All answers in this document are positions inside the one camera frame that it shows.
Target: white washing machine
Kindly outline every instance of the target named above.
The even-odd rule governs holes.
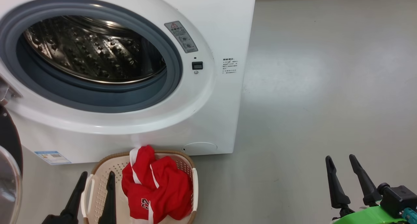
[[[0,74],[51,164],[232,153],[255,0],[0,0]]]

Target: green plastic part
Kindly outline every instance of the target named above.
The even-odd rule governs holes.
[[[392,218],[381,206],[370,207],[340,218],[334,224],[389,224],[406,223],[402,218]]]

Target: teal connector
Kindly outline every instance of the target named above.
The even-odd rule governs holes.
[[[402,218],[404,218],[405,220],[408,221],[408,223],[410,224],[417,224],[417,213],[410,209],[410,208],[406,208],[404,209],[404,211],[402,212]]]

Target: gray floor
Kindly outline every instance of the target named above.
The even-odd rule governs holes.
[[[416,1],[257,0],[235,152],[193,157],[195,223],[329,223],[327,155],[353,209],[350,153],[377,185],[417,191]],[[58,214],[93,167],[24,160],[19,224]]]

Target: red clothing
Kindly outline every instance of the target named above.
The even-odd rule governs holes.
[[[132,218],[157,224],[167,215],[176,220],[189,215],[191,181],[173,159],[166,156],[156,160],[149,145],[133,149],[130,158],[122,171],[122,190],[128,197]]]

